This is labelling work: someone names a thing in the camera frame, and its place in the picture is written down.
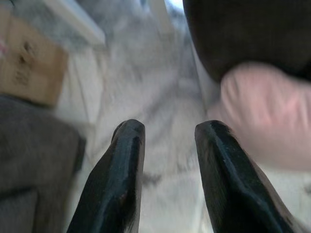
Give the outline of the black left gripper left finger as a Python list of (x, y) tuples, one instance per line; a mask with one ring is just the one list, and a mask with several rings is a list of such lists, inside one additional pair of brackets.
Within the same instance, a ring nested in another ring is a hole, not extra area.
[(137, 233), (144, 157), (145, 126), (122, 122), (89, 174), (67, 231)]

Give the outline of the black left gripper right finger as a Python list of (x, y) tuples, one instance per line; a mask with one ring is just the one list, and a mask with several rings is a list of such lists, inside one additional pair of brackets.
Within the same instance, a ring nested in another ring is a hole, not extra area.
[(263, 171), (230, 129), (211, 120), (195, 127), (207, 211), (216, 233), (301, 233)]

